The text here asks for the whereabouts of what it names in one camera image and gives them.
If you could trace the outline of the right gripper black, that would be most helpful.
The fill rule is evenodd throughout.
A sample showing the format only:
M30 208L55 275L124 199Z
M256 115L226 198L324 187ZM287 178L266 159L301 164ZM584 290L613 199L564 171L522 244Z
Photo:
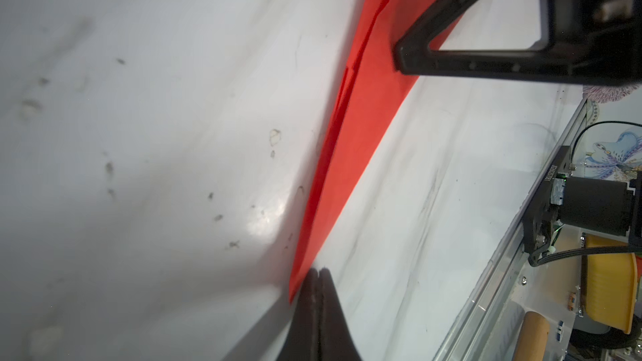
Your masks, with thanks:
M542 38L521 50L432 50L479 0L436 0L394 46L404 75L538 78L581 85L641 80L641 0L538 0Z

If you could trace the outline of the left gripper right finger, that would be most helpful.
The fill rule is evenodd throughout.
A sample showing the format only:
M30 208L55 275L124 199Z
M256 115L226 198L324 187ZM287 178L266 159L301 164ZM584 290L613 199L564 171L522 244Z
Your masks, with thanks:
M319 359L361 360L349 332L329 269L319 272Z

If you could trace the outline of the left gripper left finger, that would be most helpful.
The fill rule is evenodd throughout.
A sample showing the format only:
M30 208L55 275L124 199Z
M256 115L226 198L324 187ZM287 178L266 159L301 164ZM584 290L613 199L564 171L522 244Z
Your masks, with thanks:
M289 332L277 360L319 360L319 324L319 272L310 269L301 286Z

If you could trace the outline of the red square paper sheet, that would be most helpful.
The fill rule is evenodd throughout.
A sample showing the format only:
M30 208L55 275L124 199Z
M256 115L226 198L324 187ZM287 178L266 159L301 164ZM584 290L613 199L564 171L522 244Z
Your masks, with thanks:
M416 83L396 70L395 42L436 0L364 0L299 232L293 299L386 130Z

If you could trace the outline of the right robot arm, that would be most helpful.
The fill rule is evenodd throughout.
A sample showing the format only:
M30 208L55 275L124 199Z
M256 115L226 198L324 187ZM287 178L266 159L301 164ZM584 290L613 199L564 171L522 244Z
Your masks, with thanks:
M539 0L542 37L521 50L433 50L431 42L478 0L436 0L394 49L404 75L621 86L641 80L641 0ZM574 177L573 148L563 148L522 220L527 253L538 257L553 224L628 237L641 246L641 181Z

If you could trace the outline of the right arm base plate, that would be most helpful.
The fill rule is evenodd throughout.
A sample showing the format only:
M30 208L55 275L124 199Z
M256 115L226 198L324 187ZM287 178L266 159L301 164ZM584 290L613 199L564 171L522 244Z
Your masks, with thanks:
M561 145L543 169L543 175L530 193L523 212L523 247L528 263L538 266L538 260L552 244L553 224L558 220L560 200L552 200L554 181L570 174L570 146Z

